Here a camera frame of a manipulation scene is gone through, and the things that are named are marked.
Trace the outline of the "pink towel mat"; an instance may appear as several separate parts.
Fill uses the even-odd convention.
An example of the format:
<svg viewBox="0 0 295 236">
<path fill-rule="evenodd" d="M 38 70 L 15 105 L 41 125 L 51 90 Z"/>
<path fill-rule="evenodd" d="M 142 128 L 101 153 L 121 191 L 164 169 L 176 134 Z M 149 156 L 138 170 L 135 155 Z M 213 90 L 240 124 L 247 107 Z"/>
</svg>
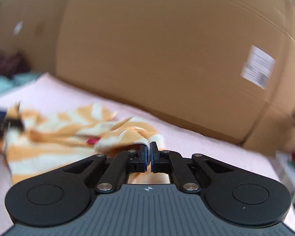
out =
<svg viewBox="0 0 295 236">
<path fill-rule="evenodd" d="M 6 235 L 294 235 L 289 191 L 243 169 L 243 151 L 184 158 L 150 124 L 98 104 L 6 115 Z"/>
</svg>

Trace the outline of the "right lower cardboard box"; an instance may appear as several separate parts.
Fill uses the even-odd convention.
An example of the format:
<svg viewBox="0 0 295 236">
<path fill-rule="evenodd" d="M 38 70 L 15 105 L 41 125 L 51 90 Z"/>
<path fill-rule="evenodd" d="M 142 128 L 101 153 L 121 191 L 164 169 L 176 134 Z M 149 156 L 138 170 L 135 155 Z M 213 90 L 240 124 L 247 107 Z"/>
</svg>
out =
<svg viewBox="0 0 295 236">
<path fill-rule="evenodd" d="M 290 112 L 285 113 L 270 105 L 241 145 L 244 149 L 274 156 L 277 151 L 295 151 L 295 127 Z"/>
</svg>

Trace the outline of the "right upper cardboard box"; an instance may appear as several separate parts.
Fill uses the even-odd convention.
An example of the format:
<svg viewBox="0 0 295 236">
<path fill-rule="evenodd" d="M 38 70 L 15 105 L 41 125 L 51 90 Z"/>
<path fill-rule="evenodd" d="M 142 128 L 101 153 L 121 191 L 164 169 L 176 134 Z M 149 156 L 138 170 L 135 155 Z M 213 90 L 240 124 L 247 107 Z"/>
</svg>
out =
<svg viewBox="0 0 295 236">
<path fill-rule="evenodd" d="M 269 102 L 284 114 L 295 110 L 295 0 L 285 0 L 283 45 L 269 89 Z"/>
</svg>

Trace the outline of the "dark brown garment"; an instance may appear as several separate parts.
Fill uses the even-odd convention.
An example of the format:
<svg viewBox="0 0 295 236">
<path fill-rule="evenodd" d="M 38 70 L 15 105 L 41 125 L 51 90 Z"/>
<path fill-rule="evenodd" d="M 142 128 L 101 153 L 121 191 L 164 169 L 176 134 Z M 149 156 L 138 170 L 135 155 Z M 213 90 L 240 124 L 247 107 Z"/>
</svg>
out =
<svg viewBox="0 0 295 236">
<path fill-rule="evenodd" d="M 28 73 L 31 66 L 22 52 L 12 55 L 0 52 L 0 75 L 12 79 L 14 75 Z"/>
</svg>

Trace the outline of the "left cardboard box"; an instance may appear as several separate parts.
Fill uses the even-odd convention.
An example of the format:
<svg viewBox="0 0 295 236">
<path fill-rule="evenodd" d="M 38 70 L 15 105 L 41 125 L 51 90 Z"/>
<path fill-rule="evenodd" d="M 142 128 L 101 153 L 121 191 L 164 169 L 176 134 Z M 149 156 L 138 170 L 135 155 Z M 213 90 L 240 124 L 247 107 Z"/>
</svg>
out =
<svg viewBox="0 0 295 236">
<path fill-rule="evenodd" d="M 55 73 L 56 44 L 67 0 L 0 0 L 0 52 L 22 52 L 34 71 Z M 15 25 L 22 21 L 18 35 Z"/>
</svg>

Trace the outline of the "orange white striped sweater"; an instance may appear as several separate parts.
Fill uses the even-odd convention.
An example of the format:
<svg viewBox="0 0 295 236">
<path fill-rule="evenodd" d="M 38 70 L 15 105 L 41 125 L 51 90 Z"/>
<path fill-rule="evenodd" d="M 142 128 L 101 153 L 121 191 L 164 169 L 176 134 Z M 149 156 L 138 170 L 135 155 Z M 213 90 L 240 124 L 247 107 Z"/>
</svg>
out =
<svg viewBox="0 0 295 236">
<path fill-rule="evenodd" d="M 9 167 L 13 184 L 95 154 L 108 158 L 119 152 L 156 142 L 164 137 L 138 117 L 117 120 L 116 113 L 99 103 L 44 115 L 37 110 L 8 108 L 6 118 L 20 119 L 24 129 L 10 128 L 0 139 L 0 155 Z"/>
</svg>

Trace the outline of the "large centre cardboard box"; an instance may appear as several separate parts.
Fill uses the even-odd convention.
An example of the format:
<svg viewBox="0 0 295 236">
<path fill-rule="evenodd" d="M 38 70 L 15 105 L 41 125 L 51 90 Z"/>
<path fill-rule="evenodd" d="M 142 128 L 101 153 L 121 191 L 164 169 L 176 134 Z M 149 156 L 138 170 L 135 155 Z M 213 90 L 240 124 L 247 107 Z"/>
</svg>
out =
<svg viewBox="0 0 295 236">
<path fill-rule="evenodd" d="M 69 0 L 57 76 L 172 124 L 235 143 L 269 106 L 285 0 Z M 241 77 L 251 46 L 276 61 L 266 89 Z"/>
</svg>

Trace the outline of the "small white label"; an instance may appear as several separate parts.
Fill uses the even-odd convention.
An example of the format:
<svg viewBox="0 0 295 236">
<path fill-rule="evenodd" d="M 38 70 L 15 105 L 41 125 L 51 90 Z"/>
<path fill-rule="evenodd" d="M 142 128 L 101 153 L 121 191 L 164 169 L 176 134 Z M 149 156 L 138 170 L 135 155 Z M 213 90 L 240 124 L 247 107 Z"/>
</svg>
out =
<svg viewBox="0 0 295 236">
<path fill-rule="evenodd" d="M 13 29 L 13 35 L 15 36 L 18 35 L 20 31 L 22 30 L 22 27 L 23 27 L 23 22 L 22 21 L 18 22 Z"/>
</svg>

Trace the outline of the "teal folded cloth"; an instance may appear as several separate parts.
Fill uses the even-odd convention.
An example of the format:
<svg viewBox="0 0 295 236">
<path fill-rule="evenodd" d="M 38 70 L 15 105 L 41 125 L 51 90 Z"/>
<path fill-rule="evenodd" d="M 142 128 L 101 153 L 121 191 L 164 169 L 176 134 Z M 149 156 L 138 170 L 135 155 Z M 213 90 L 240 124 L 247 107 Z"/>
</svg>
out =
<svg viewBox="0 0 295 236">
<path fill-rule="evenodd" d="M 0 75 L 0 95 L 2 93 L 12 90 L 14 87 L 24 85 L 33 80 L 37 80 L 42 74 L 39 73 L 22 73 L 12 76 L 12 78 L 7 78 Z"/>
</svg>

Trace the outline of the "white shipping label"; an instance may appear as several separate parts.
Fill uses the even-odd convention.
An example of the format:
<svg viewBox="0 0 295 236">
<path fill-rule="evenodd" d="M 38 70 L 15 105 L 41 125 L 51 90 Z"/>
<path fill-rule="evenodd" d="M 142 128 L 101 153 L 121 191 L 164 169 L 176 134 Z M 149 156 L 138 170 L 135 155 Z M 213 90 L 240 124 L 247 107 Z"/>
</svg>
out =
<svg viewBox="0 0 295 236">
<path fill-rule="evenodd" d="M 269 54 L 252 45 L 241 77 L 262 89 L 267 88 L 276 61 Z"/>
</svg>

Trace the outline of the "white side table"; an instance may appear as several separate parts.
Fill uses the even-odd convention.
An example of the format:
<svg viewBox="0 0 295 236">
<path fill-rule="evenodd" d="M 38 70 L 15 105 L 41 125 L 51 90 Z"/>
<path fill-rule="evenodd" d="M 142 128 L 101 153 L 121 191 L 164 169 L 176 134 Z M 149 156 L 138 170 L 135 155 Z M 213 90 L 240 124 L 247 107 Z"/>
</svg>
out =
<svg viewBox="0 0 295 236">
<path fill-rule="evenodd" d="M 277 151 L 275 155 L 276 172 L 283 184 L 291 192 L 292 203 L 295 208 L 295 167 L 291 163 L 291 155 Z"/>
</svg>

